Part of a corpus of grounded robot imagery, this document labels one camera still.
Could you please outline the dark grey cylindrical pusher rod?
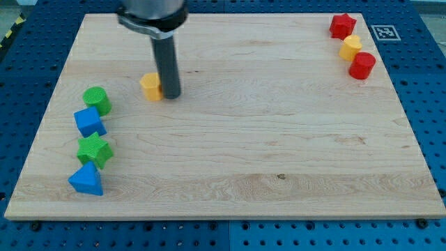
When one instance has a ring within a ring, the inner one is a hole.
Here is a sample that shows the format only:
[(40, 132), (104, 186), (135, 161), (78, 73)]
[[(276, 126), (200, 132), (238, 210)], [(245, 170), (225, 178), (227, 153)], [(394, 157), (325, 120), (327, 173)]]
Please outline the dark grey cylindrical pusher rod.
[(174, 37), (152, 38), (151, 43), (163, 96), (167, 99), (176, 99), (181, 95), (181, 85)]

